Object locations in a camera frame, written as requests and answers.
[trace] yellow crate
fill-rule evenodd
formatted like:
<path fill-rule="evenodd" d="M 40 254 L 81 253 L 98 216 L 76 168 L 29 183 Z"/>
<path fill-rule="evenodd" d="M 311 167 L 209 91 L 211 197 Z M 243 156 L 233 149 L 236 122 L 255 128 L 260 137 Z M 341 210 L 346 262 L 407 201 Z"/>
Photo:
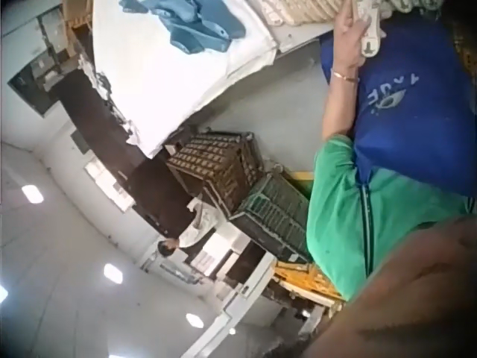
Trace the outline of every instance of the yellow crate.
<path fill-rule="evenodd" d="M 275 265 L 275 278 L 308 292 L 344 301 L 324 273 L 314 264 L 278 262 Z"/>

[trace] gold bracelet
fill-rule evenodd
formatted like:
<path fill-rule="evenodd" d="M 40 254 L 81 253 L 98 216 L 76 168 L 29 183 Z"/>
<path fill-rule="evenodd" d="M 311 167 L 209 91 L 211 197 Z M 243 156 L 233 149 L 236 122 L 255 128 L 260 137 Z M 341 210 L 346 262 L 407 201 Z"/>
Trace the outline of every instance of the gold bracelet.
<path fill-rule="evenodd" d="M 352 78 L 352 77 L 344 76 L 344 75 L 342 75 L 341 73 L 336 72 L 334 69 L 331 69 L 331 73 L 332 73 L 334 76 L 336 76 L 336 77 L 338 77 L 338 78 L 340 78 L 340 79 L 342 79 L 342 80 L 345 80 L 345 81 L 347 81 L 347 82 L 351 82 L 352 84 L 358 84 L 358 83 L 359 83 L 359 78 Z"/>

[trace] white fabric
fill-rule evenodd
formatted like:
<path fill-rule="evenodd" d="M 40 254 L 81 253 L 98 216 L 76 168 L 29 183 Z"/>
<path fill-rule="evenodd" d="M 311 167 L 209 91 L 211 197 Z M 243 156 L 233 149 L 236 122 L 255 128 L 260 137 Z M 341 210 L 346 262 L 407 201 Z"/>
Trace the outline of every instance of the white fabric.
<path fill-rule="evenodd" d="M 218 222 L 218 211 L 213 206 L 208 205 L 200 201 L 197 198 L 192 199 L 192 201 L 187 205 L 190 211 L 199 211 L 200 205 L 202 206 L 202 217 L 200 218 L 199 228 L 196 229 L 192 224 L 190 224 L 184 231 L 179 235 L 179 247 L 188 248 L 197 244 L 200 239 L 204 237 L 206 233 L 210 231 Z"/>
<path fill-rule="evenodd" d="M 97 73 L 130 122 L 137 144 L 153 157 L 167 136 L 236 81 L 271 65 L 277 44 L 246 0 L 224 0 L 244 24 L 245 38 L 226 53 L 187 55 L 169 43 L 169 32 L 152 14 L 124 13 L 117 0 L 95 1 L 93 48 Z"/>

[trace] white object in hand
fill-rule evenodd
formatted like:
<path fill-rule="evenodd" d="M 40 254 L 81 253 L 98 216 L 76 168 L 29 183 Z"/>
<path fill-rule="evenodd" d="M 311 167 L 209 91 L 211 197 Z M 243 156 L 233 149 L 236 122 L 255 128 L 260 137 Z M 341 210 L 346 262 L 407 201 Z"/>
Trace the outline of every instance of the white object in hand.
<path fill-rule="evenodd" d="M 370 27 L 364 34 L 361 45 L 365 57 L 374 57 L 381 46 L 381 0 L 354 0 L 353 17 L 357 19 L 370 18 Z"/>

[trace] fluorescent light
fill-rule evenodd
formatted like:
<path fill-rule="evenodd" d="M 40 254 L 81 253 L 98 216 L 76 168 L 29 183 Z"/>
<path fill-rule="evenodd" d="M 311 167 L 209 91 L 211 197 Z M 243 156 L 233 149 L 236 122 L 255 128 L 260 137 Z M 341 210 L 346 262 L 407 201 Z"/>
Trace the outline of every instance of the fluorescent light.
<path fill-rule="evenodd" d="M 4 301 L 5 298 L 8 296 L 8 291 L 0 285 L 0 303 Z"/>
<path fill-rule="evenodd" d="M 104 276 L 109 278 L 114 283 L 122 283 L 122 272 L 119 271 L 119 268 L 111 265 L 110 263 L 104 265 Z"/>
<path fill-rule="evenodd" d="M 23 194 L 27 197 L 28 201 L 32 204 L 39 204 L 43 202 L 43 195 L 34 185 L 22 186 Z"/>
<path fill-rule="evenodd" d="M 203 328 L 203 322 L 198 315 L 192 315 L 191 313 L 186 314 L 187 321 L 194 328 Z"/>

